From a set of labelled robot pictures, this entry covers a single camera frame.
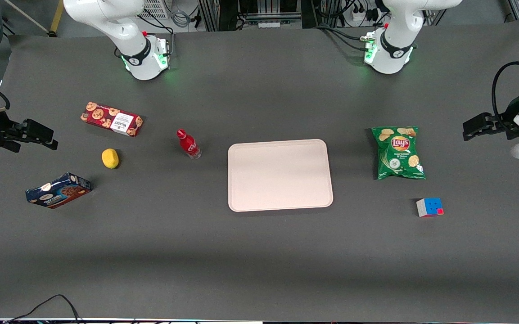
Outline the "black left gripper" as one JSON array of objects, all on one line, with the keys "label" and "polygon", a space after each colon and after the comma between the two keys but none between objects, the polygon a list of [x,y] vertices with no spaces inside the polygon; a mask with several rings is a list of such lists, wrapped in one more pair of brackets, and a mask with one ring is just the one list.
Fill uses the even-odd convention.
[{"label": "black left gripper", "polygon": [[502,115],[495,116],[491,113],[480,113],[475,117],[463,122],[463,140],[484,135],[496,135],[505,133],[507,140],[514,140],[519,137],[519,127],[510,119],[503,121]]}]

